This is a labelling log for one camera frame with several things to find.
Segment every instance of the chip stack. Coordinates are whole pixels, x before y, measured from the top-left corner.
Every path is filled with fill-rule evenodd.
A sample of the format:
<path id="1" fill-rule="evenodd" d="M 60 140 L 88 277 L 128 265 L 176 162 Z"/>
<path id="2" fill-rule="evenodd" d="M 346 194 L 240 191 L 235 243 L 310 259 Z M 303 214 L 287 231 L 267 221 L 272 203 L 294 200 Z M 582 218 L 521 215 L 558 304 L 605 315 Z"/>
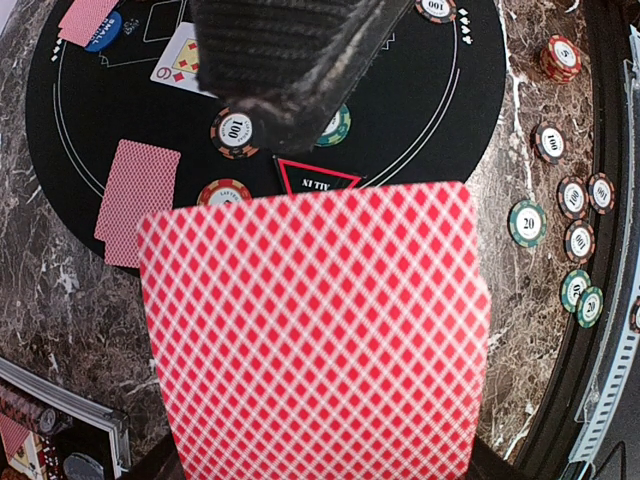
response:
<path id="1" fill-rule="evenodd" d="M 551 80 L 566 85 L 582 69 L 580 51 L 566 38 L 554 35 L 540 52 L 540 66 Z"/>

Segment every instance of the playing card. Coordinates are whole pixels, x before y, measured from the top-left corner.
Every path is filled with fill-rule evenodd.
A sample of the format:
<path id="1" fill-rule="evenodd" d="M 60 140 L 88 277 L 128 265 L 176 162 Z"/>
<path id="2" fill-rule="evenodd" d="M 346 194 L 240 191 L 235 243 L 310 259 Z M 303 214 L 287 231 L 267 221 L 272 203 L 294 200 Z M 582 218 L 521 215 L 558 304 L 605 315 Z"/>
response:
<path id="1" fill-rule="evenodd" d="M 460 183 L 258 198 L 140 223 L 187 478 L 462 478 L 490 297 Z"/>
<path id="2" fill-rule="evenodd" d="M 148 213 L 170 210 L 180 153 L 121 140 L 94 236 L 105 242 L 105 262 L 138 267 L 136 227 Z"/>
<path id="3" fill-rule="evenodd" d="M 198 43 L 193 23 L 182 22 L 153 69 L 151 80 L 200 95 L 215 97 L 198 87 L 196 73 L 199 66 Z"/>
<path id="4" fill-rule="evenodd" d="M 58 24 L 62 29 L 58 36 L 86 47 L 117 3 L 118 0 L 75 0 Z"/>

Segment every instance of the marble surface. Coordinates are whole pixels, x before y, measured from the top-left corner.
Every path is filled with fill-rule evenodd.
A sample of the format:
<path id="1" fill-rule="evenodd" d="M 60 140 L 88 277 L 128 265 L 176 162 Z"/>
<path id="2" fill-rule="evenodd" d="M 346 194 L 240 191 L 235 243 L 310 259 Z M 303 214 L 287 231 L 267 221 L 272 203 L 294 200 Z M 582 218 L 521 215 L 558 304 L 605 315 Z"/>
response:
<path id="1" fill-rule="evenodd" d="M 593 105 L 586 25 L 568 1 L 497 0 L 508 49 L 507 86 L 501 120 L 468 187 L 479 216 L 481 273 L 492 294 L 489 362 L 478 434 L 515 460 L 544 395 L 568 316 L 559 298 L 565 275 L 575 268 L 563 247 L 570 224 L 556 201 L 567 175 L 587 179 L 593 162 Z M 537 54 L 553 34 L 582 52 L 583 71 L 567 86 L 547 80 Z M 551 166 L 534 158 L 529 134 L 542 120 L 558 123 L 570 145 L 567 162 Z M 512 205 L 538 202 L 547 214 L 542 244 L 524 249 L 507 229 Z"/>
<path id="2" fill-rule="evenodd" d="M 24 127 L 29 62 L 54 0 L 18 0 L 0 37 L 0 356 L 131 419 L 134 461 L 168 432 L 137 279 L 105 266 L 69 233 L 42 194 Z M 468 182 L 479 209 L 481 268 L 493 295 L 479 434 L 512 461 L 544 394 L 567 316 L 559 282 L 572 269 L 555 204 L 559 180 L 592 160 L 589 57 L 580 8 L 565 1 L 496 0 L 509 54 L 499 125 Z M 569 86 L 543 78 L 535 56 L 553 33 L 575 40 L 584 71 Z M 543 118 L 565 128 L 566 165 L 533 158 L 528 133 Z M 524 198 L 545 208 L 540 247 L 510 239 L 507 215 Z"/>
<path id="3" fill-rule="evenodd" d="M 0 356 L 126 412 L 134 461 L 168 431 L 139 280 L 92 254 L 42 194 L 25 86 L 54 0 L 18 0 L 0 37 Z"/>

